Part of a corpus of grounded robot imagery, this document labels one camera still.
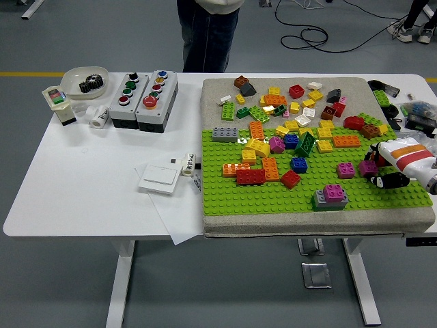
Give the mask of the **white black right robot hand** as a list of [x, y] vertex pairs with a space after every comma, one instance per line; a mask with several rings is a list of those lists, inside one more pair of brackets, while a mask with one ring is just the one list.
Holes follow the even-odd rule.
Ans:
[[430, 194], [436, 194], [436, 157], [412, 137], [398, 138], [370, 145], [365, 160], [377, 166], [392, 165], [396, 172], [382, 176], [368, 176], [381, 189], [407, 186], [415, 179]]

